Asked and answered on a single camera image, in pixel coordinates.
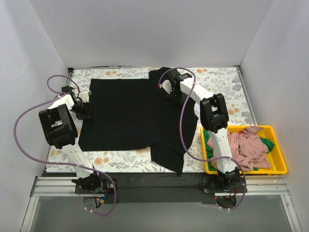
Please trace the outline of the black t shirt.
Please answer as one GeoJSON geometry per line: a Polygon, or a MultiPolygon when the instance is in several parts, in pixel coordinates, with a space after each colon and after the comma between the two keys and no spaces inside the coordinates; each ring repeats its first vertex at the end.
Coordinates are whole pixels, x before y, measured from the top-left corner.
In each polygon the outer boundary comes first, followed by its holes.
{"type": "MultiPolygon", "coordinates": [[[[147,79],[92,79],[91,114],[83,121],[82,151],[124,151],[149,147],[151,160],[181,174],[185,149],[179,122],[182,105],[158,89],[166,68],[149,72],[147,79]]],[[[189,99],[183,115],[183,140],[192,144],[198,118],[189,99]]]]}

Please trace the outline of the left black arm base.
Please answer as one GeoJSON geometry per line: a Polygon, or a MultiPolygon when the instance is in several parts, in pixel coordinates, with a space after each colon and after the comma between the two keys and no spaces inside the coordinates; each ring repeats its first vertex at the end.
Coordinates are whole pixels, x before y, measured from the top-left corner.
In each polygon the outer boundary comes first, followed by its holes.
{"type": "Polygon", "coordinates": [[[71,182],[75,184],[75,193],[78,194],[114,194],[117,189],[118,179],[113,178],[113,183],[110,179],[103,175],[97,177],[89,176],[86,178],[72,179],[71,182]]]}

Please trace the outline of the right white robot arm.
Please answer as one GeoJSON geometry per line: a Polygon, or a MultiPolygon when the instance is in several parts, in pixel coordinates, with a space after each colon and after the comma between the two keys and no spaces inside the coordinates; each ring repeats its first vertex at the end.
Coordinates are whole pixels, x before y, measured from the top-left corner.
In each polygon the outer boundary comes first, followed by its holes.
{"type": "Polygon", "coordinates": [[[164,72],[159,79],[158,87],[164,90],[169,97],[176,100],[184,99],[179,122],[181,143],[186,153],[193,159],[202,162],[217,162],[218,174],[224,176],[218,180],[219,188],[224,192],[229,192],[236,186],[234,177],[229,174],[239,174],[240,165],[233,159],[228,141],[229,116],[225,98],[221,93],[214,94],[198,84],[196,75],[191,70],[187,68],[182,68],[182,70],[187,72],[180,74],[178,68],[171,68],[164,72]],[[208,131],[213,142],[213,149],[216,152],[212,159],[194,157],[184,143],[183,115],[189,99],[193,99],[199,104],[201,125],[204,130],[208,131]]]}

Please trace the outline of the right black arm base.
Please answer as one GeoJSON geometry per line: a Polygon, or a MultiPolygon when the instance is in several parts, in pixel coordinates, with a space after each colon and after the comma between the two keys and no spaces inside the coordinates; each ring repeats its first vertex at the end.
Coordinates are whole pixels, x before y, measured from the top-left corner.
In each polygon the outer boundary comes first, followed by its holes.
{"type": "Polygon", "coordinates": [[[244,178],[241,177],[238,169],[225,174],[221,172],[218,172],[217,175],[207,174],[202,178],[201,182],[198,184],[198,187],[204,193],[229,193],[231,191],[244,193],[247,191],[244,178]]]}

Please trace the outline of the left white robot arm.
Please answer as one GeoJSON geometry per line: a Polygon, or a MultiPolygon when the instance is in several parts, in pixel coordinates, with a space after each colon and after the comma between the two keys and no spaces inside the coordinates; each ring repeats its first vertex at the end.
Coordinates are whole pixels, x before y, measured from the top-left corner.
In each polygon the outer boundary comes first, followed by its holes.
{"type": "Polygon", "coordinates": [[[87,189],[98,193],[102,190],[103,182],[78,145],[78,131],[71,116],[73,112],[78,120],[90,118],[91,91],[79,91],[75,94],[70,86],[63,87],[62,91],[63,97],[38,113],[43,133],[49,145],[67,156],[69,163],[73,164],[77,178],[80,181],[87,180],[87,189]]]}

